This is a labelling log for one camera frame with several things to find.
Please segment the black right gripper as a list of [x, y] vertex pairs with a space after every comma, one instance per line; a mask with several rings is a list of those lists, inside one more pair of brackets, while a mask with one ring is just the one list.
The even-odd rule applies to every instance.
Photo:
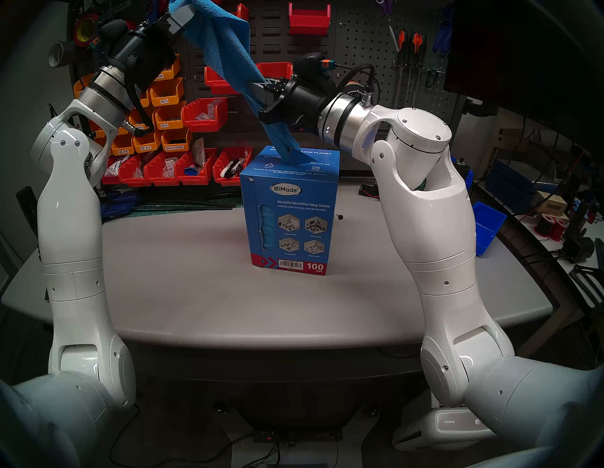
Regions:
[[259, 121], [266, 125], [285, 123], [289, 128], [319, 135], [317, 111], [326, 98], [335, 90], [336, 84], [330, 75], [321, 75], [311, 80], [293, 75], [289, 80], [266, 83], [249, 83], [255, 97], [274, 97], [264, 108], [259, 109]]

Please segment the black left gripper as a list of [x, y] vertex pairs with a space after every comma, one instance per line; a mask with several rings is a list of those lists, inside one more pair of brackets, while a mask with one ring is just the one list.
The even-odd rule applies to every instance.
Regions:
[[146, 91], [174, 63], [176, 54], [171, 42], [193, 18], [193, 1], [171, 1], [166, 20], [135, 29], [129, 29], [125, 20], [115, 20], [115, 67], [124, 75], [126, 90]]

